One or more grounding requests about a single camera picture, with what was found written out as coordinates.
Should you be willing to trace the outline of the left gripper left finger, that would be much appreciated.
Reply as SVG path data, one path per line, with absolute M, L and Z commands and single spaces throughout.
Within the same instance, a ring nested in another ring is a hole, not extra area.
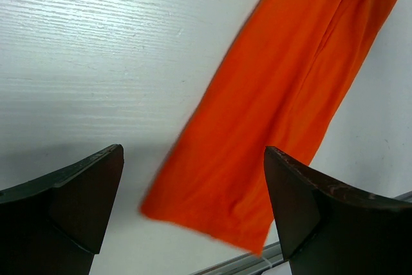
M 1 274 L 89 274 L 124 167 L 113 144 L 1 191 Z

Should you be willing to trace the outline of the orange polo shirt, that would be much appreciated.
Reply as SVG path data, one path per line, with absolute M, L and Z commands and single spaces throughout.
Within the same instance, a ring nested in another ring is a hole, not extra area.
M 397 0 L 260 0 L 140 212 L 254 254 L 273 214 L 268 146 L 309 164 Z

